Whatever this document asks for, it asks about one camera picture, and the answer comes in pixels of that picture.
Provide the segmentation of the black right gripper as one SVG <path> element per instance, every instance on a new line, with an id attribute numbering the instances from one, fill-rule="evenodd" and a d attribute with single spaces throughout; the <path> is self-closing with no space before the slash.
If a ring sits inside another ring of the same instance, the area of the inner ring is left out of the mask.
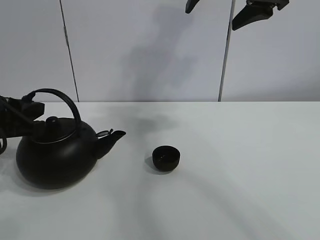
<path id="1" fill-rule="evenodd" d="M 246 6 L 233 18 L 232 30 L 236 31 L 248 24 L 267 20 L 273 15 L 273 8 L 282 10 L 289 0 L 246 0 Z"/>

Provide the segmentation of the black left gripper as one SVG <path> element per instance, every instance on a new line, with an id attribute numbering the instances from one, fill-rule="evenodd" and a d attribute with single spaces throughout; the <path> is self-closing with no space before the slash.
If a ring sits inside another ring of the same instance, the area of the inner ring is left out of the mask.
<path id="1" fill-rule="evenodd" d="M 1 96 L 0 137 L 64 137 L 75 131 L 75 120 L 66 117 L 48 117 L 45 121 L 37 121 L 33 129 L 30 119 L 37 119 L 44 113 L 45 104 L 33 101 L 31 97 L 23 96 L 20 100 Z"/>

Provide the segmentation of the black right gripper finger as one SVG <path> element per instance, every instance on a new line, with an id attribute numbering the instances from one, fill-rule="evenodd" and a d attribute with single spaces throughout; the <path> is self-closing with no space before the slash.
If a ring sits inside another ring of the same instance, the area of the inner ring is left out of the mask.
<path id="1" fill-rule="evenodd" d="M 200 0 L 187 0 L 185 5 L 185 13 L 190 14 Z"/>

